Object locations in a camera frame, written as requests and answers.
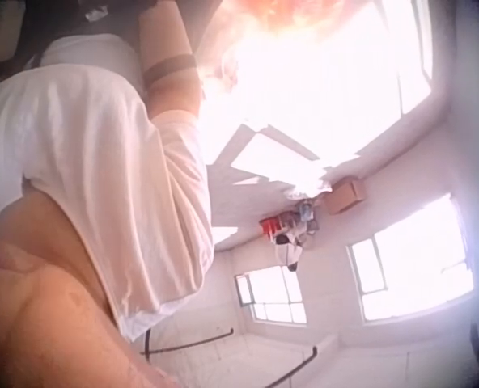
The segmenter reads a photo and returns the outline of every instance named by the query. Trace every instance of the window frame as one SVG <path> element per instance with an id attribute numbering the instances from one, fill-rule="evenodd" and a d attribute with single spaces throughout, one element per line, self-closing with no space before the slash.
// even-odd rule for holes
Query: window frame
<path id="1" fill-rule="evenodd" d="M 296 302 L 291 301 L 290 291 L 288 290 L 288 284 L 286 282 L 286 277 L 283 273 L 283 271 L 284 271 L 283 266 L 276 265 L 276 266 L 273 266 L 273 267 L 262 268 L 261 270 L 265 270 L 265 269 L 269 269 L 269 268 L 276 268 L 276 267 L 279 268 L 280 271 L 281 271 L 281 277 L 282 277 L 282 280 L 283 280 L 283 284 L 285 285 L 286 298 L 287 298 L 288 302 L 270 302 L 270 303 L 257 302 L 256 297 L 254 295 L 254 292 L 252 291 L 252 282 L 251 282 L 250 276 L 249 276 L 250 272 L 246 272 L 244 274 L 234 276 L 236 292 L 238 294 L 238 299 L 239 299 L 239 306 L 240 307 L 250 306 L 252 320 L 254 322 L 304 327 L 304 326 L 307 325 L 307 316 L 306 316 L 306 309 L 305 309 L 305 306 L 304 306 L 302 295 L 301 295 L 300 301 L 296 301 Z M 250 300 L 251 300 L 250 302 L 244 302 L 243 298 L 241 297 L 240 285 L 239 285 L 238 279 L 242 278 L 242 277 L 244 277 L 247 280 L 248 291 L 249 291 Z M 266 306 L 267 305 L 285 305 L 285 306 L 288 306 L 290 308 L 291 321 L 287 322 L 287 321 L 277 321 L 277 320 L 273 320 L 273 319 L 268 319 L 268 313 L 266 311 Z M 291 306 L 292 305 L 303 305 L 305 318 L 306 318 L 305 323 L 294 321 L 294 316 L 293 316 L 292 311 L 291 311 Z M 255 311 L 255 306 L 263 306 L 263 309 L 265 311 L 265 316 L 267 317 L 266 319 L 262 319 L 262 318 L 257 317 L 256 311 Z"/>
<path id="2" fill-rule="evenodd" d="M 445 194 L 444 196 L 440 196 L 439 198 L 437 199 L 433 199 L 431 201 L 429 201 L 427 204 L 425 204 L 423 207 L 421 207 L 420 209 L 408 214 L 407 216 L 401 218 L 400 220 L 397 220 L 395 222 L 393 222 L 390 226 L 387 226 L 388 227 L 392 227 L 392 225 L 394 225 L 395 223 L 397 222 L 400 222 L 400 221 L 403 221 L 405 220 L 406 218 L 408 217 L 411 217 L 413 214 L 415 214 L 416 212 L 418 211 L 421 211 L 423 210 L 426 206 L 428 206 L 429 203 L 432 203 L 432 202 L 435 202 L 436 200 L 440 200 L 442 199 L 443 197 L 447 196 L 448 197 L 448 200 L 451 202 L 451 205 L 453 206 L 454 208 L 454 211 L 456 213 L 456 219 L 457 219 L 457 226 L 459 228 L 459 232 L 460 232 L 460 236 L 461 236 L 461 239 L 462 239 L 462 243 L 463 243 L 463 247 L 464 247 L 464 258 L 461 260 L 461 261 L 458 261 L 456 263 L 452 263 L 450 265 L 448 265 L 447 267 L 443 268 L 441 270 L 441 274 L 444 273 L 445 271 L 451 269 L 451 268 L 454 268 L 455 266 L 457 265 L 460 265 L 460 264 L 465 264 L 466 265 L 466 268 L 472 272 L 472 277 L 473 279 L 475 279 L 475 275 L 474 275 L 474 271 L 473 271 L 473 262 L 471 260 L 471 256 L 470 254 L 468 253 L 468 245 L 467 245 L 467 240 L 466 240 L 466 237 L 465 237 L 465 230 L 464 230 L 464 223 L 462 222 L 462 219 L 461 219 L 461 216 L 460 216 L 460 210 L 459 210 L 459 207 L 457 205 L 457 201 L 456 199 L 454 198 L 454 196 L 452 194 Z M 411 313 L 411 314 L 407 314 L 407 315 L 404 315 L 404 316 L 392 316 L 392 317 L 389 317 L 389 318 L 378 318 L 378 319 L 367 319 L 366 318 L 366 312 L 365 312 L 365 306 L 363 304 L 363 297 L 366 296 L 366 295 L 370 295 L 372 293 L 379 293 L 379 292 L 382 292 L 382 291 L 389 291 L 389 288 L 388 288 L 388 283 L 387 283 L 387 280 L 385 278 L 385 271 L 384 271 L 384 266 L 382 264 L 382 260 L 381 260 L 381 257 L 380 257 L 380 253 L 379 253 L 379 248 L 378 248 L 378 243 L 376 242 L 376 235 L 381 231 L 381 230 L 378 230 L 377 232 L 374 232 L 370 237 L 368 238 L 364 238 L 364 239 L 361 239 L 361 240 L 358 240 L 357 242 L 353 242 L 351 244 L 349 244 L 347 246 L 347 250 L 348 250 L 348 255 L 350 257 L 350 262 L 351 262 L 351 267 L 352 269 L 354 270 L 354 277 L 356 279 L 356 287 L 358 289 L 358 302 L 359 302 L 359 305 L 360 305 L 360 308 L 361 308 L 361 311 L 362 311 L 362 319 L 363 319 L 363 322 L 365 324 L 378 324 L 378 323 L 381 323 L 383 321 L 389 321 L 389 320 L 396 320 L 396 319 L 407 319 L 407 318 L 412 318 L 413 316 L 417 316 L 417 315 L 421 315 L 421 314 L 428 314 L 431 310 L 437 310 L 439 308 L 443 308 L 444 305 L 451 305 L 453 303 L 457 303 L 457 301 L 461 298 L 464 298 L 464 297 L 467 297 L 471 291 L 465 295 L 461 295 L 459 297 L 457 297 L 456 299 L 453 299 L 453 300 L 450 300 L 450 301 L 447 301 L 446 303 L 443 303 L 441 306 L 436 306 L 436 307 L 432 307 L 430 309 L 426 309 L 426 310 L 421 310 L 421 311 L 418 311 L 418 312 L 415 312 L 415 313 Z M 384 281 L 384 286 L 380 289 L 376 289 L 376 290 L 372 290 L 370 292 L 364 292 L 363 291 L 363 288 L 362 288 L 362 279 L 360 277 L 360 273 L 358 271 L 358 266 L 356 264 L 356 259 L 355 259 L 355 255 L 354 255 L 354 250 L 353 250 L 353 246 L 354 245 L 357 245 L 359 243 L 362 243 L 364 241 L 367 241 L 367 240 L 371 240 L 372 241 L 372 244 L 373 244 L 373 247 L 375 249 L 375 254 L 376 254 L 376 258 L 378 260 L 378 265 L 379 265 L 379 270 L 380 270 L 380 274 L 382 276 L 382 279 Z"/>

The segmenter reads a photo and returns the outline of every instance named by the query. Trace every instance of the bright window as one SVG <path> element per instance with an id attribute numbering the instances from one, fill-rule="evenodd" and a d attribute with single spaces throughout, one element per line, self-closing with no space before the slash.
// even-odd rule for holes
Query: bright window
<path id="1" fill-rule="evenodd" d="M 350 247 L 366 320 L 427 310 L 473 290 L 450 196 Z"/>
<path id="2" fill-rule="evenodd" d="M 236 288 L 242 306 L 252 305 L 260 321 L 306 323 L 303 298 L 295 272 L 271 267 L 237 276 Z"/>

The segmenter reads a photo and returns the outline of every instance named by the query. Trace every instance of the skin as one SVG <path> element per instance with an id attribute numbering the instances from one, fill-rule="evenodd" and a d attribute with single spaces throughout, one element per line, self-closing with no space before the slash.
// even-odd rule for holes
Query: skin
<path id="1" fill-rule="evenodd" d="M 191 53 L 180 21 L 166 0 L 140 16 L 143 69 Z M 148 36 L 169 36 L 169 44 Z M 200 98 L 196 69 L 183 70 L 151 86 L 146 108 L 152 120 L 173 109 L 197 116 Z M 23 197 L 0 213 L 0 384 L 178 386 L 121 338 L 82 240 L 61 208 L 43 192 L 23 188 Z"/>

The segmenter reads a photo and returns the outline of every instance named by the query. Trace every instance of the black rail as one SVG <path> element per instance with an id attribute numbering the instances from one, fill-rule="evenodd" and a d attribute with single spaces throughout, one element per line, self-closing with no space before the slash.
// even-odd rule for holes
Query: black rail
<path id="1" fill-rule="evenodd" d="M 170 347 L 170 348 L 150 350 L 150 331 L 148 330 L 146 332 L 144 352 L 141 352 L 141 354 L 146 357 L 147 361 L 149 361 L 150 360 L 150 355 L 152 355 L 152 354 L 174 352 L 175 350 L 181 350 L 181 349 L 191 348 L 193 346 L 208 344 L 209 342 L 220 340 L 222 338 L 228 337 L 228 336 L 233 335 L 233 334 L 234 334 L 234 329 L 231 327 L 230 331 L 226 334 L 217 335 L 215 337 L 204 339 L 202 341 L 192 342 L 191 344 L 186 344 L 186 345 L 173 346 L 173 347 Z"/>
<path id="2" fill-rule="evenodd" d="M 297 365 L 295 368 L 293 368 L 290 372 L 288 372 L 287 374 L 278 378 L 272 384 L 267 385 L 266 388 L 274 388 L 275 386 L 278 386 L 279 384 L 281 384 L 285 380 L 288 380 L 290 377 L 292 377 L 294 374 L 296 374 L 298 371 L 300 371 L 302 368 L 304 368 L 306 365 L 308 365 L 310 362 L 312 362 L 312 360 L 315 357 L 317 357 L 317 354 L 319 354 L 319 351 L 317 350 L 317 346 L 314 346 L 313 349 L 312 349 L 312 355 L 311 356 L 309 356 L 306 360 L 304 360 L 299 365 Z"/>

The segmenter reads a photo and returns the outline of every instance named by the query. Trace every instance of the ceiling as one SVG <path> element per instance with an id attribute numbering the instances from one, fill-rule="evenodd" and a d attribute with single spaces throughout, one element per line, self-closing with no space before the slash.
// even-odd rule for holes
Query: ceiling
<path id="1" fill-rule="evenodd" d="M 421 7 L 428 1 L 415 3 L 416 14 L 405 0 L 345 2 L 341 18 L 311 43 L 309 35 L 263 35 L 224 0 L 197 53 L 217 251 L 259 236 L 259 220 L 295 203 L 285 190 L 365 178 L 443 118 L 447 8 L 434 2 L 429 17 Z M 241 36 L 233 55 L 227 48 Z M 238 63 L 232 91 L 214 77 L 220 57 L 225 72 Z"/>

